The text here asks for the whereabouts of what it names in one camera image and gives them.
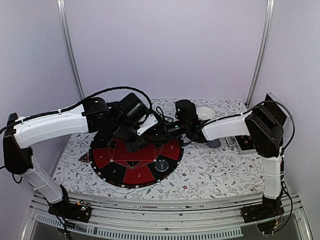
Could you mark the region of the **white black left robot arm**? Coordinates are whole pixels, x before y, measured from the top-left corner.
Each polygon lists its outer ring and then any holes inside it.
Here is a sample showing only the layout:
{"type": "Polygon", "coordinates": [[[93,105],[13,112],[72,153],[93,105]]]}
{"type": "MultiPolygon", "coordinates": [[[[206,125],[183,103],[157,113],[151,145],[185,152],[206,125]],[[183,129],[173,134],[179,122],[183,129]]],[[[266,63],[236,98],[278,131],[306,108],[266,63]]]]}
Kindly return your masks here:
{"type": "Polygon", "coordinates": [[[86,201],[71,203],[67,190],[49,177],[39,165],[34,144],[82,133],[101,133],[122,140],[134,152],[146,145],[143,135],[153,129],[160,119],[151,105],[138,97],[141,91],[130,87],[120,101],[106,102],[100,92],[62,109],[27,117],[9,115],[3,134],[3,159],[8,172],[26,180],[46,199],[53,215],[86,221],[91,215],[86,201]]]}

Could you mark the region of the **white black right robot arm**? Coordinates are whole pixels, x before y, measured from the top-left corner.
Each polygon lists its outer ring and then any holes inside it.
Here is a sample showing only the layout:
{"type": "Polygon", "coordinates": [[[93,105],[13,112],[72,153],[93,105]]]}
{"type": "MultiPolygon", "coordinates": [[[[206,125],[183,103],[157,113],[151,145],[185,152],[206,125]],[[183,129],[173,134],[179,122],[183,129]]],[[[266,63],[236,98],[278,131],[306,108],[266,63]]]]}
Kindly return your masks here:
{"type": "Polygon", "coordinates": [[[286,122],[293,117],[281,103],[267,98],[251,109],[221,117],[205,119],[190,100],[175,103],[175,121],[162,115],[155,128],[156,139],[168,142],[185,135],[190,143],[209,143],[233,137],[241,152],[255,151],[262,159],[264,189],[262,203],[241,209],[244,217],[269,218],[284,213],[281,198],[284,189],[284,143],[286,122]]]}

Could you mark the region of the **round red black poker mat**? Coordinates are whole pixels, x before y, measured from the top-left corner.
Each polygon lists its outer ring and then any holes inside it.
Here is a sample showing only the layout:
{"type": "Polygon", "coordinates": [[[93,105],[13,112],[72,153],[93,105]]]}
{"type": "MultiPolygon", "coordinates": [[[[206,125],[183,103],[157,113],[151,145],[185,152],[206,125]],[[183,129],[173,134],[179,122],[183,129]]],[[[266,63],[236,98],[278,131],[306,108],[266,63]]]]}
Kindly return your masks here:
{"type": "Polygon", "coordinates": [[[169,133],[173,141],[164,144],[148,144],[130,153],[125,144],[110,135],[97,133],[89,147],[88,160],[92,169],[103,181],[116,187],[146,187],[168,177],[178,166],[183,156],[184,124],[174,121],[169,133]],[[165,172],[155,169],[158,160],[166,160],[165,172]]]}

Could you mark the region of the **white ceramic bowl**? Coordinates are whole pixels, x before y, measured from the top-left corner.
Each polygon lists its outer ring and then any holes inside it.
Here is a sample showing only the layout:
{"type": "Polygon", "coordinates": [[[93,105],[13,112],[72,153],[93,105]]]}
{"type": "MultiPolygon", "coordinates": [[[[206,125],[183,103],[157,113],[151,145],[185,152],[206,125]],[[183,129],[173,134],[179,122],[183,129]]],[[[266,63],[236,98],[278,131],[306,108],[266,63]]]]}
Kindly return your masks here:
{"type": "Polygon", "coordinates": [[[216,117],[216,113],[213,109],[209,107],[197,107],[196,114],[200,121],[213,120],[216,117]]]}

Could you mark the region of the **blue playing card deck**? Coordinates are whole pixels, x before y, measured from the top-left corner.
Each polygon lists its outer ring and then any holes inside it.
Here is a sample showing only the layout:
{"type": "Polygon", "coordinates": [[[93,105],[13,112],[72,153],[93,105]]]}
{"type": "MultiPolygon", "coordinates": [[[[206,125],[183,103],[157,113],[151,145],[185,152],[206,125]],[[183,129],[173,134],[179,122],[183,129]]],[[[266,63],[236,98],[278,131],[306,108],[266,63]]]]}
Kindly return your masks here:
{"type": "Polygon", "coordinates": [[[221,146],[221,142],[219,139],[211,140],[206,143],[209,148],[218,148],[221,146]]]}

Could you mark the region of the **floral white table cloth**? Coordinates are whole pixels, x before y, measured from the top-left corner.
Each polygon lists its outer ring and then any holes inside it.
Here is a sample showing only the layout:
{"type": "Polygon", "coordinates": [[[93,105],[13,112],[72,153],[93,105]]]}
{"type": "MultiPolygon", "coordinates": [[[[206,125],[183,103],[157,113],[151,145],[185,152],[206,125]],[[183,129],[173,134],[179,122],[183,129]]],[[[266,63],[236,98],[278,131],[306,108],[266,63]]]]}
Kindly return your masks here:
{"type": "Polygon", "coordinates": [[[114,186],[82,160],[94,138],[92,133],[74,134],[68,140],[52,178],[69,192],[133,200],[196,200],[266,193],[281,189],[280,177],[264,170],[271,162],[256,153],[242,154],[229,141],[211,148],[191,143],[184,148],[177,168],[167,177],[148,186],[114,186]]]}

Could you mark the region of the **aluminium front rail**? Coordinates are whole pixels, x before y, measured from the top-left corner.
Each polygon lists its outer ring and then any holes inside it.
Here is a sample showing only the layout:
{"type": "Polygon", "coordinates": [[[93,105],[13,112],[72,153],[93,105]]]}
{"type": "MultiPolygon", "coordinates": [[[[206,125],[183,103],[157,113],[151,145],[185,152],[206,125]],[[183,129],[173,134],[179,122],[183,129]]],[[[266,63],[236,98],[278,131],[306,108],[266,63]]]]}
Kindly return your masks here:
{"type": "Polygon", "coordinates": [[[300,197],[282,198],[278,232],[267,235],[272,218],[245,222],[241,208],[259,204],[260,193],[196,200],[144,200],[70,193],[91,203],[89,222],[70,229],[72,239],[106,240],[313,240],[300,197]]]}

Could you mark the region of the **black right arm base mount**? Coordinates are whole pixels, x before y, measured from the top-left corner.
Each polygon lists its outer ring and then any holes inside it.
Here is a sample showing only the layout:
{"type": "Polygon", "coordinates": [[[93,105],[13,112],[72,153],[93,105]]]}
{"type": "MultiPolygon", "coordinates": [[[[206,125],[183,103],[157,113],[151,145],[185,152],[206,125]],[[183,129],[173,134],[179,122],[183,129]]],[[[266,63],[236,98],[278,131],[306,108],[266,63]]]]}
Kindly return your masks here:
{"type": "Polygon", "coordinates": [[[258,222],[262,220],[267,220],[269,218],[273,218],[270,221],[257,223],[256,227],[258,231],[264,236],[271,236],[278,232],[280,232],[288,223],[293,213],[293,206],[294,202],[291,197],[289,197],[290,201],[290,212],[285,220],[284,220],[284,213],[285,210],[280,203],[274,210],[271,209],[271,205],[269,208],[265,208],[263,203],[256,204],[256,205],[245,205],[240,210],[240,215],[243,217],[245,223],[252,223],[258,222]]]}

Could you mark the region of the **left aluminium frame post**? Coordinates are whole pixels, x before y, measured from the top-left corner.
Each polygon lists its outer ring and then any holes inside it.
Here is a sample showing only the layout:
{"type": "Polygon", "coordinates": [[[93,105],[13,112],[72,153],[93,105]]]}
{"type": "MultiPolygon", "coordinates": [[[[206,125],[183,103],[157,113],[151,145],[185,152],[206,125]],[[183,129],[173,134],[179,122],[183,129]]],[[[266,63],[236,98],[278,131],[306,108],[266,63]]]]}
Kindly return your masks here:
{"type": "Polygon", "coordinates": [[[76,63],[76,58],[73,51],[65,1],[57,0],[56,2],[57,2],[58,16],[59,16],[61,30],[62,30],[62,36],[64,39],[64,44],[65,44],[72,76],[74,79],[75,87],[76,87],[79,98],[83,100],[85,98],[85,91],[82,86],[82,82],[80,79],[80,75],[79,75],[79,71],[76,63]]]}

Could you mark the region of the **aluminium frame post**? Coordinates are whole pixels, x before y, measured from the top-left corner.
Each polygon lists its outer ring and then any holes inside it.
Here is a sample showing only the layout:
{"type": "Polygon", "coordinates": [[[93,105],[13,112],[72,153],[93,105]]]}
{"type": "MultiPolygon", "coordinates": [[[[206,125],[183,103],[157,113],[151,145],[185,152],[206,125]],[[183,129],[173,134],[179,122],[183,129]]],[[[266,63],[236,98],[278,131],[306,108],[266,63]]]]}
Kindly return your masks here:
{"type": "Polygon", "coordinates": [[[79,98],[83,100],[85,98],[85,91],[82,86],[82,82],[80,79],[80,75],[79,75],[79,71],[76,63],[76,58],[73,51],[65,1],[57,0],[56,2],[57,2],[58,16],[59,16],[61,30],[62,30],[62,36],[64,39],[64,44],[65,44],[72,76],[74,79],[75,87],[76,87],[79,98]]]}
{"type": "Polygon", "coordinates": [[[272,26],[273,13],[274,13],[275,1],[267,0],[266,1],[266,10],[264,16],[264,23],[262,28],[262,36],[259,46],[259,51],[257,55],[256,64],[253,71],[252,80],[249,86],[248,94],[245,100],[245,105],[249,107],[252,104],[256,88],[258,86],[258,81],[263,66],[264,56],[267,49],[267,44],[270,36],[270,30],[272,26]]]}

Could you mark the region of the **right aluminium frame post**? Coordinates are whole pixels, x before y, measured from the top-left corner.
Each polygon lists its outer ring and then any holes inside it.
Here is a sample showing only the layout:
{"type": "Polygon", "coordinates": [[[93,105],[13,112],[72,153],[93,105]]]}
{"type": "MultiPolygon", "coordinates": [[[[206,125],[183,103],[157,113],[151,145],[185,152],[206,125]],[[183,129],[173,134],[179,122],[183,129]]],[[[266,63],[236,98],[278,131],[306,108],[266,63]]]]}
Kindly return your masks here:
{"type": "Polygon", "coordinates": [[[256,64],[253,71],[252,80],[249,86],[248,94],[245,100],[245,105],[249,107],[252,104],[256,88],[258,86],[258,81],[263,66],[264,56],[267,49],[267,44],[270,36],[270,30],[272,26],[273,13],[274,13],[275,1],[267,0],[266,1],[266,10],[264,16],[264,23],[262,28],[262,36],[259,46],[259,51],[257,55],[256,64]]]}

